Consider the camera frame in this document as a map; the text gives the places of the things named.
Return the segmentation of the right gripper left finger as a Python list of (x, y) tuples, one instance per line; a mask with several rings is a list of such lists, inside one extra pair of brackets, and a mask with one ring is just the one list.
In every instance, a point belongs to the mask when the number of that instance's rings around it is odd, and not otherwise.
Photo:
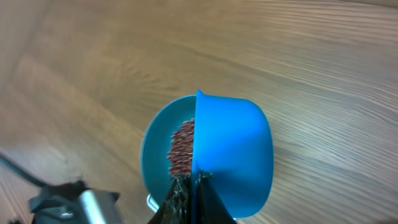
[(173, 177), (165, 200), (147, 224), (191, 224), (191, 189), (191, 175)]

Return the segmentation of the teal blue bowl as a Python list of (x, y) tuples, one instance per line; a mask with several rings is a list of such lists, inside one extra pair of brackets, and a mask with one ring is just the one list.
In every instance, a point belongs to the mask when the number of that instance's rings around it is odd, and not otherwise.
[(152, 200), (161, 204), (172, 184), (167, 154), (171, 136), (178, 127), (195, 117), (195, 95), (171, 101), (152, 118), (142, 139), (140, 171), (142, 181)]

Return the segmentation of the blue measuring scoop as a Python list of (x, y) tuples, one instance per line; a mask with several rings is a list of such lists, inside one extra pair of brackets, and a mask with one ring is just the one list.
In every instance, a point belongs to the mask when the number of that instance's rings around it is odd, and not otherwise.
[(211, 186), (234, 218), (255, 215), (267, 202), (274, 175), (271, 129), (260, 107), (241, 98), (196, 93), (192, 175)]

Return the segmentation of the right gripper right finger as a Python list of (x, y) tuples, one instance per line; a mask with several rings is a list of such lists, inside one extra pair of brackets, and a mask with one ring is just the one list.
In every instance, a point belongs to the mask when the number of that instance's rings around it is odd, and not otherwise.
[(197, 223), (237, 224), (212, 187), (210, 182), (212, 178), (210, 172), (200, 171), (197, 183)]

